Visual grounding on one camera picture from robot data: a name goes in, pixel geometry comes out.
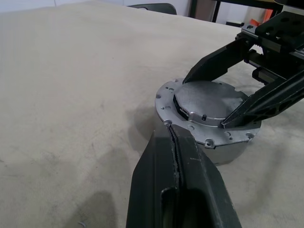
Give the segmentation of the silver motor housing copper windings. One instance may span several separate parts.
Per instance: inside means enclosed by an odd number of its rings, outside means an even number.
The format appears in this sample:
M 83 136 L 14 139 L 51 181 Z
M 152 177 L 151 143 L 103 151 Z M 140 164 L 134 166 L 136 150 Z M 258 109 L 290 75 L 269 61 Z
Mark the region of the silver motor housing copper windings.
M 195 138 L 198 146 L 214 164 L 225 164 L 239 157 L 249 146 L 249 142 L 259 132 L 262 122 L 249 126 L 222 129 L 215 126 L 202 125 L 192 121 L 183 121 L 175 113 L 154 112 L 155 124 L 175 124 L 186 130 Z

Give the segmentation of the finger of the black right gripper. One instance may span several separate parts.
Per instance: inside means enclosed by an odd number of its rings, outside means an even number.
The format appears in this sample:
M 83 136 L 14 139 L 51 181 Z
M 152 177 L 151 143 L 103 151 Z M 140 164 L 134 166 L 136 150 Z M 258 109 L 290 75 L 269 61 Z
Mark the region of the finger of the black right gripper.
M 244 60 L 253 42 L 238 38 L 222 48 L 203 57 L 187 74 L 183 84 L 197 81 L 213 81 L 228 72 L 228 69 Z
M 221 127 L 241 127 L 269 119 L 303 98 L 304 70 L 288 80 L 277 79 L 256 91 L 221 123 Z

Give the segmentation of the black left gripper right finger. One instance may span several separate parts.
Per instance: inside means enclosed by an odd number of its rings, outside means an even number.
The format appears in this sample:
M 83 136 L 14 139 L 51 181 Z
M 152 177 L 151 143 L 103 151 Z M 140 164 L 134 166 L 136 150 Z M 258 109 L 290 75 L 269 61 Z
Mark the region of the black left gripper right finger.
M 190 131 L 169 125 L 179 185 L 176 228 L 242 228 L 217 167 Z

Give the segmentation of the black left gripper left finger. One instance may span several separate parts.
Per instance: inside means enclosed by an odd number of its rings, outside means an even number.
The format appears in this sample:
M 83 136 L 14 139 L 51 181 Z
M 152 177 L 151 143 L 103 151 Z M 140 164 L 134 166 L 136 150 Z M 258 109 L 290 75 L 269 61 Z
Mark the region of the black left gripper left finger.
M 126 228 L 174 228 L 178 178 L 168 125 L 152 133 L 132 175 Z

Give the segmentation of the silver round metal motor housing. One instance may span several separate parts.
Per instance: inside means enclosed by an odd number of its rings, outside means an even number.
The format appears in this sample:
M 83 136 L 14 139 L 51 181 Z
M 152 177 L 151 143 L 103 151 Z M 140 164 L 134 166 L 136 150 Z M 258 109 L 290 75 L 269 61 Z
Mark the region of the silver round metal motor housing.
M 165 83 L 156 93 L 155 110 L 165 124 L 189 130 L 197 143 L 208 149 L 247 143 L 260 130 L 261 122 L 224 129 L 224 121 L 248 96 L 221 81 Z

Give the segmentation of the dark chair backrest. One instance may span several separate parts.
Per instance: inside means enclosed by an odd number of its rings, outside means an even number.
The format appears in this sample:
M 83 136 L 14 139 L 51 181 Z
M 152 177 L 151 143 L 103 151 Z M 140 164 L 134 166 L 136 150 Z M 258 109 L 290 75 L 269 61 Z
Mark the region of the dark chair backrest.
M 177 15 L 177 11 L 172 4 L 169 3 L 148 3 L 148 4 L 136 4 L 128 7 L 135 9 L 145 9 L 149 11 L 165 13 L 170 15 Z

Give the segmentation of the black metal shelf frame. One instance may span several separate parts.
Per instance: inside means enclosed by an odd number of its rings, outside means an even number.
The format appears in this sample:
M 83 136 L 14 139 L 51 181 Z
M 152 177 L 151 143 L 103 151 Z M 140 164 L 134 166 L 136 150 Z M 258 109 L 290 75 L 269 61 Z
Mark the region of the black metal shelf frame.
M 274 0 L 216 0 L 212 21 L 219 24 L 247 23 L 255 19 L 261 23 L 266 9 L 273 10 L 273 16 L 281 12 L 283 6 Z

